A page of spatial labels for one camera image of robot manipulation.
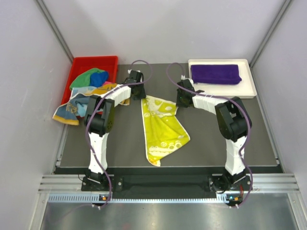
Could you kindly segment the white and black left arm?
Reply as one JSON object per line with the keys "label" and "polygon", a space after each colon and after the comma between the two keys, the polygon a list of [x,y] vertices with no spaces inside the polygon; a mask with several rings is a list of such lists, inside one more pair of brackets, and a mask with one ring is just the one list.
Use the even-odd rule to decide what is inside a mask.
{"label": "white and black left arm", "polygon": [[85,137],[91,154],[86,178],[98,190],[112,191],[111,178],[106,172],[106,148],[108,135],[114,125],[115,107],[131,97],[134,100],[146,97],[143,73],[130,69],[128,74],[123,84],[118,84],[104,94],[90,96],[84,117]]}

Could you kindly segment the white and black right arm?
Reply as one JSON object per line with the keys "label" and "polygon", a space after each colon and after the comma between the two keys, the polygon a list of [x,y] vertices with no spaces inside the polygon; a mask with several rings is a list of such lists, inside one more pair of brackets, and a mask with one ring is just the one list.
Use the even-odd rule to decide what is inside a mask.
{"label": "white and black right arm", "polygon": [[243,147],[248,137],[251,120],[240,98],[230,100],[207,96],[203,91],[195,91],[192,79],[181,77],[177,83],[178,107],[194,107],[216,115],[218,128],[226,140],[226,163],[224,173],[210,181],[212,190],[223,193],[227,190],[241,188],[246,177]]}

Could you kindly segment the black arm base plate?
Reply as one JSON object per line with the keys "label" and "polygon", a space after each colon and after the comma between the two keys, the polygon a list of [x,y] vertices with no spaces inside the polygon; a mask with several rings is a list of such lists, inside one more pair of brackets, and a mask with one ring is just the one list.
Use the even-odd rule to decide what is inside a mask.
{"label": "black arm base plate", "polygon": [[162,188],[164,192],[171,189],[183,190],[184,188],[197,188],[204,192],[219,192],[243,189],[247,191],[251,185],[250,177],[245,176],[238,181],[231,181],[225,175],[115,175],[111,177],[111,183],[105,176],[98,180],[84,177],[81,190],[86,192],[126,192],[136,189],[139,193],[142,189]]}

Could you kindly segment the purple towel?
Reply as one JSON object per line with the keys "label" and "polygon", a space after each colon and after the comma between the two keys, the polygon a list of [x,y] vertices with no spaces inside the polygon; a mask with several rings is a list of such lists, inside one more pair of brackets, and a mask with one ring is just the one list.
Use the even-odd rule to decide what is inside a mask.
{"label": "purple towel", "polygon": [[238,65],[191,65],[195,83],[237,85],[242,79]]}

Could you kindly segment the lime green print towel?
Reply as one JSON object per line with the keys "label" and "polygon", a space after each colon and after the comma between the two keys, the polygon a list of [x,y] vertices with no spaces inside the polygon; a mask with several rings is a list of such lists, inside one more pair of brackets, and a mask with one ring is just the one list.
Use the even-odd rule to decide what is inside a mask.
{"label": "lime green print towel", "polygon": [[142,122],[147,161],[156,167],[161,159],[190,141],[186,129],[176,118],[175,102],[147,96],[141,99]]}

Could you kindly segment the yellow cartoon print towel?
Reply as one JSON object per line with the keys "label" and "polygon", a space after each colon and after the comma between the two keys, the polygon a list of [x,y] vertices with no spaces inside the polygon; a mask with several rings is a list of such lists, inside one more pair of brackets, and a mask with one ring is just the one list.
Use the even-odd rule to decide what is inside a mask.
{"label": "yellow cartoon print towel", "polygon": [[114,100],[115,106],[130,104],[131,87],[122,84],[108,83],[98,88],[93,86],[73,88],[68,102],[56,109],[53,119],[67,125],[78,126],[79,118],[86,114],[90,97],[93,95],[103,97],[109,91],[112,93],[106,98]]}

